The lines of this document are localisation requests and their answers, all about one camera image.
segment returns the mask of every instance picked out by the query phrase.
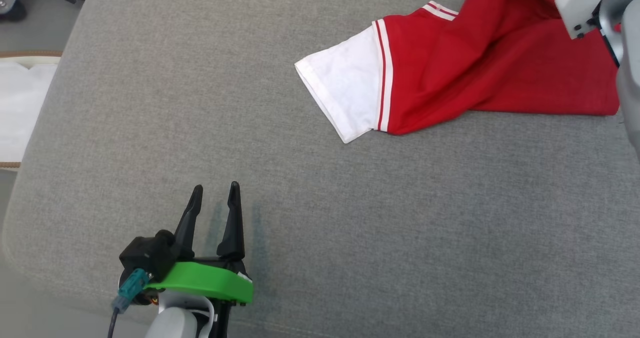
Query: white cloth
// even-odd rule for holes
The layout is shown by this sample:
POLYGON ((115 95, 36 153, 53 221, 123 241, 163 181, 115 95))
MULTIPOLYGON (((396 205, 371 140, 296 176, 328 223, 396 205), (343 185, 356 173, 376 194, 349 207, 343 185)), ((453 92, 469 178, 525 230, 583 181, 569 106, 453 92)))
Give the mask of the white cloth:
POLYGON ((0 62, 0 162, 20 162, 58 65, 0 62))

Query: striped trim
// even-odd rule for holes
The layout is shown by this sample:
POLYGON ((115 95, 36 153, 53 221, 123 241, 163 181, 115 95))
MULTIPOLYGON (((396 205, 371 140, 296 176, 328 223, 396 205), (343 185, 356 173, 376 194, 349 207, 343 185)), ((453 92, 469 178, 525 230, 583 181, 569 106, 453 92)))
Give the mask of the striped trim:
POLYGON ((382 62, 381 79, 380 79, 380 100, 379 100, 379 119, 377 121, 377 130, 387 132, 389 128, 389 112, 391 111, 391 87, 394 81, 394 64, 391 59, 391 49, 389 48, 389 37, 387 35, 387 26, 384 19, 375 21, 377 29, 377 42, 380 46, 379 58, 382 62))
POLYGON ((458 15, 458 11, 450 10, 434 1, 430 1, 422 7, 430 13, 433 13, 440 18, 448 19, 449 21, 453 21, 453 19, 458 15))

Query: green plastic part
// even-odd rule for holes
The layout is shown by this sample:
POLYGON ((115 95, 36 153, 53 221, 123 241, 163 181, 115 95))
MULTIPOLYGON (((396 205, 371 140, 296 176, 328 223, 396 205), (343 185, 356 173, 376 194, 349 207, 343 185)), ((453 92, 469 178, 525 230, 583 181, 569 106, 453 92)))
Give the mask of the green plastic part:
POLYGON ((254 300, 254 284, 234 272, 195 262, 178 262, 164 281, 147 284, 154 290, 172 290, 210 299, 249 304, 254 300))

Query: caster wheel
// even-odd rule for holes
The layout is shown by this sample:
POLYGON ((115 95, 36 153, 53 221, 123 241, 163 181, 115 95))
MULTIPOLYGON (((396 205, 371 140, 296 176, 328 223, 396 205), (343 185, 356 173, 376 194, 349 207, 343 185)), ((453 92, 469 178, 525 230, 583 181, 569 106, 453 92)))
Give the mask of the caster wheel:
POLYGON ((23 5, 20 0, 16 0, 9 12, 0 15, 0 21, 18 22, 25 19, 25 17, 27 17, 27 8, 25 8, 25 5, 23 5))

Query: robotic arm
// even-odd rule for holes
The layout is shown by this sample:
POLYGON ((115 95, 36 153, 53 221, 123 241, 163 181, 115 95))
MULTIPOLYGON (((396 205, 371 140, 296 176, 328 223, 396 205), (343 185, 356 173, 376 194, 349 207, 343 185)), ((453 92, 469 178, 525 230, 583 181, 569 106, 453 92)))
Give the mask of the robotic arm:
POLYGON ((555 1, 571 38, 600 30, 619 67, 617 92, 624 125, 640 160, 640 0, 555 1))

